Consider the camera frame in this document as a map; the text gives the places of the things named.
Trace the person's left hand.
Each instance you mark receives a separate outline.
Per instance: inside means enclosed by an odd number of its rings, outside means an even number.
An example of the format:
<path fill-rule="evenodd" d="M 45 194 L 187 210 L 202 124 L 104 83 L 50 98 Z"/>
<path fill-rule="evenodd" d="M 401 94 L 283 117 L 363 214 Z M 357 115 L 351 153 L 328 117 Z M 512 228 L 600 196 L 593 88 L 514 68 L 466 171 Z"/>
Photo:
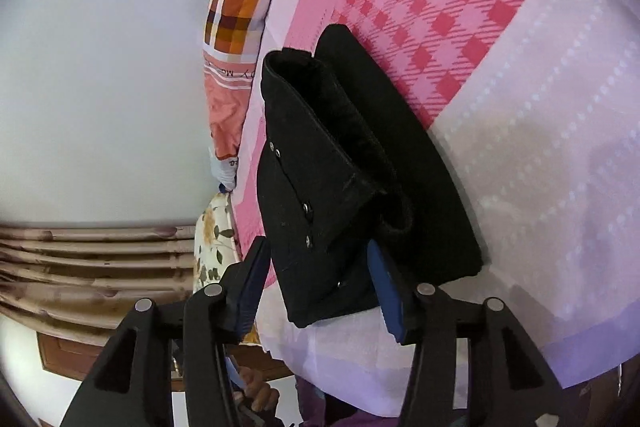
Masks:
<path fill-rule="evenodd" d="M 271 387 L 257 369 L 240 366 L 238 372 L 244 388 L 233 392 L 234 403 L 236 405 L 246 403 L 256 413 L 275 412 L 280 399 L 277 389 Z"/>

